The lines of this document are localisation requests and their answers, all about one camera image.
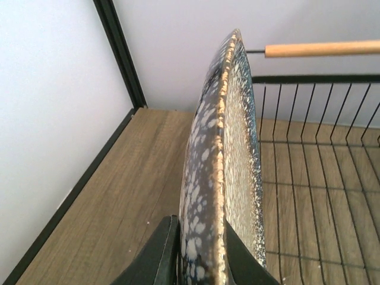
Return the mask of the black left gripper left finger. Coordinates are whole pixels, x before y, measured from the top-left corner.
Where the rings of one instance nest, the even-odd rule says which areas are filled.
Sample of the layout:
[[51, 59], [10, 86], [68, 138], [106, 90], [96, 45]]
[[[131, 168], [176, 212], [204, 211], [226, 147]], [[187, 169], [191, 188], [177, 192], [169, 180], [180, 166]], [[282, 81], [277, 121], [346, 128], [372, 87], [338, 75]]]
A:
[[165, 216], [131, 264], [112, 282], [122, 284], [177, 284], [179, 251], [177, 216]]

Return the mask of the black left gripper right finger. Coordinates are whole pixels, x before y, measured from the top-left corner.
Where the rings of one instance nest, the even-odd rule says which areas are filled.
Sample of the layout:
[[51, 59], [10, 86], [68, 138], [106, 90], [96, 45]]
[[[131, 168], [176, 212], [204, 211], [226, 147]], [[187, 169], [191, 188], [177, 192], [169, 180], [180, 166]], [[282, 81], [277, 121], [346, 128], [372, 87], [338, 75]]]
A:
[[279, 284], [249, 252], [226, 219], [224, 219], [223, 239], [226, 284]]

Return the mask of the speckled beige blue-rimmed plate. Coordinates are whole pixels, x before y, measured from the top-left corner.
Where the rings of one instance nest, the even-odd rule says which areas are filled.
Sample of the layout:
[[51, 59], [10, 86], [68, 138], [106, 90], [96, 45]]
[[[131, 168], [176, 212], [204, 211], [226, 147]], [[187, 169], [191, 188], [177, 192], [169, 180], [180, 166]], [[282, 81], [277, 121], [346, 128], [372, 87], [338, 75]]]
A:
[[241, 33], [208, 69], [188, 139], [179, 204], [180, 284], [233, 284], [231, 227], [266, 265], [262, 174], [252, 75]]

